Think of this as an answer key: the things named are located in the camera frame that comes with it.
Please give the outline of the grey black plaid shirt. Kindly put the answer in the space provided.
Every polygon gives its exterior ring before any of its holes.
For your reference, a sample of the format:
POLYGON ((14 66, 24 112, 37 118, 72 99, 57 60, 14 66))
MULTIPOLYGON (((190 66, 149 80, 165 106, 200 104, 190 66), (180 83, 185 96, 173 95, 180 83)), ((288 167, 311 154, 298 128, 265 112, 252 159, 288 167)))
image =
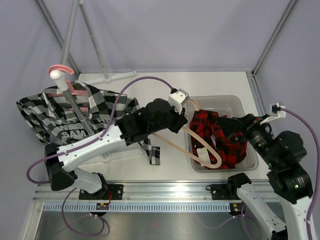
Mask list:
MULTIPOLYGON (((87 95, 74 96, 74 99, 79 107, 87 108, 83 115, 95 133, 103 131, 110 119, 119 120, 140 108, 138 100, 126 94, 122 94, 117 100, 118 93, 114 91, 98 89, 81 82, 75 82, 73 87, 87 91, 87 95)), ((87 130, 64 96, 48 97, 48 94, 59 92, 57 86, 51 86, 41 93, 23 97, 16 102, 27 125, 43 144, 54 142, 58 146, 68 145, 88 136, 87 130)))

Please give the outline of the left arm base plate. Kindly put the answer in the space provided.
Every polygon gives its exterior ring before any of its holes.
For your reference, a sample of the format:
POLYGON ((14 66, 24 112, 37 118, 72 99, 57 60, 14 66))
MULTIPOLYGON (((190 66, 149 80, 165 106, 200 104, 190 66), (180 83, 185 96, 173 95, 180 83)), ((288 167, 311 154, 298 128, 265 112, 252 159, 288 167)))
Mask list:
POLYGON ((78 195, 79 200, 97 201, 91 214, 99 217, 104 216, 110 208, 112 200, 119 201, 123 198, 123 184, 108 184, 108 190, 102 196, 96 196, 95 194, 88 193, 85 190, 80 190, 78 195))

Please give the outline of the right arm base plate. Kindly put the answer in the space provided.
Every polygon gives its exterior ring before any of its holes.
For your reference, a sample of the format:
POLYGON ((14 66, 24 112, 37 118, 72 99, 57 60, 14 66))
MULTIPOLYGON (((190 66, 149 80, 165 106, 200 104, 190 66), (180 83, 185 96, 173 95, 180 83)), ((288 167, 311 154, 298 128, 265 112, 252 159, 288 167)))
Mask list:
POLYGON ((212 200, 239 200, 235 188, 228 183, 209 184, 205 189, 210 192, 212 200))

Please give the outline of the red black plaid shirt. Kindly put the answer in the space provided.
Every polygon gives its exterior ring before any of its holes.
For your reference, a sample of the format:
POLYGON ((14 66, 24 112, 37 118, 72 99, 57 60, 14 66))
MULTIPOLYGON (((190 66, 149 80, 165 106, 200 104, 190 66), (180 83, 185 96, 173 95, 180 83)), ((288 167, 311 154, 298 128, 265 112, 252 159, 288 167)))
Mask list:
POLYGON ((196 111, 189 123, 189 128, 209 144, 221 157, 219 170, 234 169, 247 156, 247 142, 227 138, 223 132, 225 123, 218 112, 200 109, 196 111))

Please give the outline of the pink plastic hanger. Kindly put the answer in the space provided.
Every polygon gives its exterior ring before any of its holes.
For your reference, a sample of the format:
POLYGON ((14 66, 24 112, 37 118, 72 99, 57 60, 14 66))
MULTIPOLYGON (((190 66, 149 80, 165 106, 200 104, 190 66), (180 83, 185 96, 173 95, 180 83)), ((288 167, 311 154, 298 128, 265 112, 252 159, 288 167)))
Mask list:
POLYGON ((74 96, 86 96, 88 93, 86 90, 75 89, 73 87, 73 84, 69 80, 66 80, 65 73, 73 75, 75 71, 69 66, 63 64, 55 64, 48 69, 48 74, 50 78, 55 82, 60 93, 49 93, 47 96, 51 98, 65 97, 65 99, 68 101, 68 104, 71 106, 71 110, 75 111, 75 108, 77 108, 82 113, 85 113, 88 108, 79 107, 76 100, 74 99, 74 96))

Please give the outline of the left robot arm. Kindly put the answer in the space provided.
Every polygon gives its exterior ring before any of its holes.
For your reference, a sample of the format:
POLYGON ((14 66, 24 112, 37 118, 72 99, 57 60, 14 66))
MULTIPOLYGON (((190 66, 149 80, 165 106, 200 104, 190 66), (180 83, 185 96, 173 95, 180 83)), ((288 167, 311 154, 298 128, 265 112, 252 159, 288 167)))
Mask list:
POLYGON ((46 160, 45 166, 51 190, 56 192, 72 187, 87 192, 97 200, 104 198, 109 190, 104 176, 79 166, 104 153, 144 141, 149 135, 164 129, 178 133, 187 123, 185 103, 185 100, 157 98, 118 119, 106 133, 97 133, 59 148, 48 144, 45 152, 53 159, 46 160))

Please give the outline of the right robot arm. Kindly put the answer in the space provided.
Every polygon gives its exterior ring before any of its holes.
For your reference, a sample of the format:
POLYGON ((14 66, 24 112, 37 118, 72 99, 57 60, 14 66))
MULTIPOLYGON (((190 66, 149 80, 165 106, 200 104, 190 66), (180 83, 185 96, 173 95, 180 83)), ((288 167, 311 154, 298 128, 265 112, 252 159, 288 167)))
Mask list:
POLYGON ((298 133, 283 131, 272 137, 270 117, 248 114, 244 117, 218 119, 227 138, 247 141, 269 168, 268 181, 281 204, 282 221, 257 193, 245 173, 230 176, 226 182, 229 197, 239 199, 253 213, 269 240, 315 240, 316 229, 312 217, 315 200, 312 181, 300 165, 306 156, 298 133))

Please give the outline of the beige plastic hanger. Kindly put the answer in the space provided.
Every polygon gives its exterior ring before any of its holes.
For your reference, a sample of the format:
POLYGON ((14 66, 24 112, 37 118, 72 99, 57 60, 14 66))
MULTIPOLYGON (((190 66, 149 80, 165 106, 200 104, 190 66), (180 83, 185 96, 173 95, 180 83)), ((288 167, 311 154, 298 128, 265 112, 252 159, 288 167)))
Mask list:
POLYGON ((222 166, 222 163, 223 163, 222 158, 214 148, 212 148, 204 139, 202 139, 198 134, 196 134, 194 131, 187 128, 186 126, 183 126, 182 130, 185 133, 187 133, 188 135, 190 135, 191 137, 193 137, 194 139, 196 139, 200 144, 203 145, 202 148, 199 148, 197 150, 197 155, 190 153, 189 151, 185 150, 181 146, 170 141, 169 139, 165 138, 164 136, 160 135, 159 133, 153 133, 153 135, 155 137, 157 137, 158 139, 162 140, 163 142, 165 142, 166 144, 170 145, 171 147, 175 148, 176 150, 180 151, 181 153, 183 153, 187 157, 195 160, 202 167, 205 166, 210 169, 218 169, 222 166), (214 156, 214 158, 216 160, 215 164, 211 163, 209 153, 211 153, 214 156))

